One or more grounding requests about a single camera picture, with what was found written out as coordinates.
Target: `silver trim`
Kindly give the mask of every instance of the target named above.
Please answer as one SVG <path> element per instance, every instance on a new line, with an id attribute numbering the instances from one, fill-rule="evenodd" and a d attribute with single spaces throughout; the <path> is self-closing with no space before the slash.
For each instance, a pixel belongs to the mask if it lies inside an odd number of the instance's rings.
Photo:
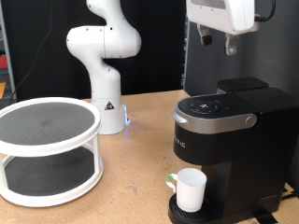
<path id="1" fill-rule="evenodd" d="M 225 53 L 228 56 L 232 56 L 236 54 L 236 44 L 239 39 L 240 35 L 230 35 L 230 34 L 225 34 Z"/>
<path id="2" fill-rule="evenodd" d="M 188 18 L 187 44 L 186 44 L 186 52 L 185 52 L 185 70 L 184 70 L 183 90 L 185 90 L 185 88 L 186 88 L 187 66 L 188 66 L 188 49 L 189 49 L 189 36 L 190 36 L 190 21 L 189 21 L 189 18 Z"/>
<path id="3" fill-rule="evenodd" d="M 192 0 L 192 3 L 203 7 L 226 9 L 225 2 L 222 0 Z"/>
<path id="4" fill-rule="evenodd" d="M 11 85 L 12 92 L 14 92 L 16 90 L 16 88 L 15 88 L 15 81 L 13 78 L 12 67 L 11 67 L 10 53 L 8 50 L 8 40 L 7 40 L 6 25 L 4 23 L 3 12 L 2 12 L 2 2 L 0 3 L 0 22 L 1 22 L 1 28 L 2 28 L 2 36 L 3 36 L 3 40 L 4 40 L 4 48 L 5 48 L 6 56 L 7 56 L 7 68 L 8 68 L 8 73 L 9 73 L 10 85 Z M 17 93 L 15 93 L 15 95 L 13 96 L 13 99 L 17 99 Z"/>
<path id="5" fill-rule="evenodd" d="M 220 119 L 199 119 L 192 117 L 190 115 L 185 114 L 178 108 L 178 104 L 187 98 L 178 101 L 176 105 L 176 110 L 172 112 L 172 117 L 176 120 L 176 124 L 178 126 L 190 132 L 203 134 L 227 133 L 236 130 L 251 128 L 257 122 L 256 115 L 251 113 Z M 250 126 L 247 126 L 248 118 L 254 119 Z"/>
<path id="6" fill-rule="evenodd" d="M 200 35 L 200 41 L 204 45 L 203 37 L 206 35 L 210 35 L 209 29 L 207 26 L 197 24 L 197 30 Z"/>

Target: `green mug handle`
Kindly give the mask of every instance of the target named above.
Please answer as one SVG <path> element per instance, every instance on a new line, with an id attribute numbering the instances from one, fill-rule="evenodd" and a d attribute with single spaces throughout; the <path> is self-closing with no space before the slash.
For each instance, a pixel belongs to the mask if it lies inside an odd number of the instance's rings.
<path id="1" fill-rule="evenodd" d="M 178 176 L 175 174 L 170 174 L 166 177 L 166 185 L 168 185 L 168 187 L 172 188 L 174 190 L 174 192 L 176 193 L 176 186 L 170 182 L 171 179 L 175 179 L 178 181 Z"/>

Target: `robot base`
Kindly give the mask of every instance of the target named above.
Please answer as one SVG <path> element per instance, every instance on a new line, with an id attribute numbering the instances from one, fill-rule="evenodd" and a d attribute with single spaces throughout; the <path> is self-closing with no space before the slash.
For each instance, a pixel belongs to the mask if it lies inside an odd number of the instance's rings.
<path id="1" fill-rule="evenodd" d="M 99 111 L 102 120 L 100 134 L 120 133 L 127 126 L 126 106 L 121 96 L 109 99 L 92 98 L 92 105 Z"/>

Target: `black background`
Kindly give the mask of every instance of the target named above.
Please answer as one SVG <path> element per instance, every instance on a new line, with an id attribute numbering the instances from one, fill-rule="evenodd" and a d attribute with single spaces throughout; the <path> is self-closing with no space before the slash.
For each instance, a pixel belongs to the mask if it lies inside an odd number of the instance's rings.
<path id="1" fill-rule="evenodd" d="M 17 86 L 28 73 L 49 30 L 50 0 L 3 0 L 11 68 Z M 121 73 L 122 94 L 180 89 L 186 2 L 183 0 L 121 0 L 123 14 L 142 39 L 139 53 L 105 60 Z M 31 76 L 17 91 L 18 100 L 45 96 L 91 98 L 88 72 L 68 51 L 69 30 L 105 25 L 85 0 L 54 0 L 53 28 L 38 55 Z"/>

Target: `coffee maker control panel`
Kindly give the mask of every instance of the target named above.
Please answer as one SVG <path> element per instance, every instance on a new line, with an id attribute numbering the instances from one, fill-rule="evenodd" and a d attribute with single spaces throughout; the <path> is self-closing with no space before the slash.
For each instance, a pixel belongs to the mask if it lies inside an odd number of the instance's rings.
<path id="1" fill-rule="evenodd" d="M 188 97 L 178 102 L 178 108 L 186 115 L 202 119 L 221 119 L 260 112 L 233 93 Z"/>
<path id="2" fill-rule="evenodd" d="M 219 101 L 196 100 L 190 102 L 188 106 L 193 112 L 202 114 L 215 113 L 221 109 Z"/>

